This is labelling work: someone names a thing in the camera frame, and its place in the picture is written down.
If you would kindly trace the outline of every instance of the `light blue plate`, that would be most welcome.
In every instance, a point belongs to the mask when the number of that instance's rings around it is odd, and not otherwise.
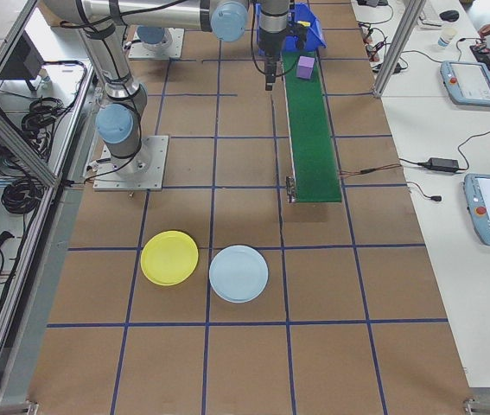
[[[268,284],[268,265],[249,246],[234,245],[221,250],[210,264],[210,285],[231,303],[246,303],[258,297]]]

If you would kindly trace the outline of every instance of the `purple cube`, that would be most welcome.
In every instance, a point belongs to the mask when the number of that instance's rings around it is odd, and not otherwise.
[[[315,59],[309,56],[301,56],[296,68],[296,77],[309,80],[314,70]]]

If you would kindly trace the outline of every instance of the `keyboard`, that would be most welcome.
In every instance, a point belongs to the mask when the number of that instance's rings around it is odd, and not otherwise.
[[[404,6],[407,6],[410,0],[403,0],[403,2]],[[423,10],[419,14],[419,26],[423,29],[440,29],[442,27],[442,19],[436,13],[430,0],[425,2]]]

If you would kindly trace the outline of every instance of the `blue bin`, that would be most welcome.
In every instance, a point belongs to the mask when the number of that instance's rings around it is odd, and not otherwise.
[[[260,12],[260,6],[257,5],[256,15]],[[320,46],[326,48],[328,45],[323,38],[323,32],[321,30],[320,21],[317,19],[314,13],[309,9],[305,3],[295,4],[295,22],[308,22],[310,27],[308,28],[308,34],[306,35],[306,44],[304,45],[304,52],[314,52]],[[283,45],[283,51],[285,52],[298,52],[296,48],[296,38],[294,36],[287,36]]]

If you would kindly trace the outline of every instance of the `yellow plate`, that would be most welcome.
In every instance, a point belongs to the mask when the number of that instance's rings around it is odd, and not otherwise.
[[[166,231],[152,238],[141,252],[141,269],[158,285],[185,281],[199,261],[199,249],[186,233]]]

